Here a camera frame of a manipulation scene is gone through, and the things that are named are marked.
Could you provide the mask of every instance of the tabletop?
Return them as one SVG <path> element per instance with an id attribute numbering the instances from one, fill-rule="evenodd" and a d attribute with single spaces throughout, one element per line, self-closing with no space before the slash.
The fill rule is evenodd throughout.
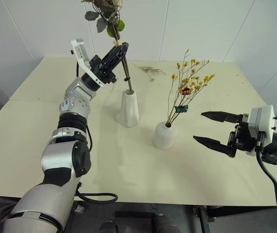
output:
<path id="1" fill-rule="evenodd" d="M 152 76 L 137 66 L 153 66 L 166 75 Z M 213 74 L 211 84 L 176 120 L 174 145 L 160 150 L 152 143 L 156 125 L 167 116 L 167 96 L 176 62 L 131 61 L 139 124 L 120 125 L 122 91 L 127 88 L 122 66 L 116 84 L 98 90 L 88 118 L 93 149 L 91 170 L 81 178 L 81 192 L 113 192 L 119 201 L 192 205 L 276 205 L 271 181 L 256 158 L 238 151 L 235 158 L 212 151 L 192 136 L 227 143 L 234 124 L 211 121 L 205 111 L 250 113 L 265 105 L 234 63 L 210 63 L 200 75 Z M 59 104 L 76 76 L 72 58 L 44 58 L 0 111 L 0 196 L 21 197 L 41 183 L 40 158 L 56 129 Z M 266 165 L 277 177 L 277 169 Z"/>

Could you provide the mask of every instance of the floor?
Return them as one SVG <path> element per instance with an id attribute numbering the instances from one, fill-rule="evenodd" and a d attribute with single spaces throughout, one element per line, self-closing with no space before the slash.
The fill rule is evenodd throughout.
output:
<path id="1" fill-rule="evenodd" d="M 12 201 L 0 197 L 0 208 Z M 115 211 L 136 211 L 164 214 L 170 217 L 183 233 L 201 233 L 199 219 L 193 206 L 117 202 L 107 205 L 84 205 L 82 214 L 74 214 L 67 233 L 97 233 L 102 222 L 114 219 L 120 233 L 151 233 L 147 218 L 114 217 Z M 265 210 L 237 216 L 219 217 L 210 223 L 211 233 L 277 233 L 277 210 Z"/>

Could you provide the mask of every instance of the yellow dried flower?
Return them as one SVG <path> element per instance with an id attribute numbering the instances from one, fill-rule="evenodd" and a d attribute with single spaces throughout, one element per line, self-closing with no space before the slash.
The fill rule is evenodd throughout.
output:
<path id="1" fill-rule="evenodd" d="M 177 75 L 176 74 L 173 74 L 172 75 L 172 80 L 175 81 L 177 79 Z"/>

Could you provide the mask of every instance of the white vase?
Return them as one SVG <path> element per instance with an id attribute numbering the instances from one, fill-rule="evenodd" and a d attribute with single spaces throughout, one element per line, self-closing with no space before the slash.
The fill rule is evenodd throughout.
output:
<path id="1" fill-rule="evenodd" d="M 125 127 L 133 127 L 138 124 L 139 113 L 136 92 L 124 90 L 122 93 L 121 111 L 116 119 Z"/>
<path id="2" fill-rule="evenodd" d="M 154 131 L 153 143 L 160 149 L 170 148 L 173 145 L 177 135 L 177 129 L 174 125 L 168 128 L 165 124 L 166 121 L 160 122 Z"/>

